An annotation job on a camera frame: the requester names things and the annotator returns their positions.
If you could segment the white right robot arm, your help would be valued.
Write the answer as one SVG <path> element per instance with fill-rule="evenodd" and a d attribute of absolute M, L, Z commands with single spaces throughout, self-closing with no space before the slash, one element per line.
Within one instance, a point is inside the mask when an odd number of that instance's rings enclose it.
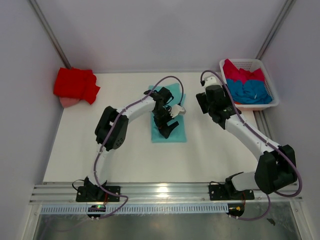
<path fill-rule="evenodd" d="M 209 85 L 196 94 L 203 114 L 240 140 L 257 160 L 255 171 L 240 172 L 226 178 L 224 193 L 230 199 L 237 198 L 245 190 L 261 190 L 269 195 L 299 178 L 296 172 L 295 151 L 289 145 L 279 145 L 269 140 L 249 124 L 240 110 L 232 103 L 227 89 Z"/>

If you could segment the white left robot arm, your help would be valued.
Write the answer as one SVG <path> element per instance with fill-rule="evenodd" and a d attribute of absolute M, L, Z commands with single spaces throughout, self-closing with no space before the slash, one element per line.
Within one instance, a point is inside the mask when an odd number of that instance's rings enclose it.
<path fill-rule="evenodd" d="M 102 116 L 95 128 L 96 142 L 100 145 L 97 156 L 93 163 L 93 179 L 88 176 L 83 180 L 83 186 L 77 190 L 77 196 L 86 201 L 100 202 L 108 194 L 105 183 L 97 184 L 94 180 L 98 178 L 97 166 L 103 151 L 118 149 L 125 141 L 129 123 L 145 113 L 153 114 L 153 121 L 162 137 L 168 139 L 172 131 L 179 125 L 178 121 L 169 124 L 177 116 L 185 114 L 182 107 L 184 94 L 181 94 L 179 102 L 169 106 L 174 96 L 166 87 L 159 91 L 154 88 L 145 91 L 144 97 L 124 108 L 113 108 L 108 106 L 104 109 Z"/>

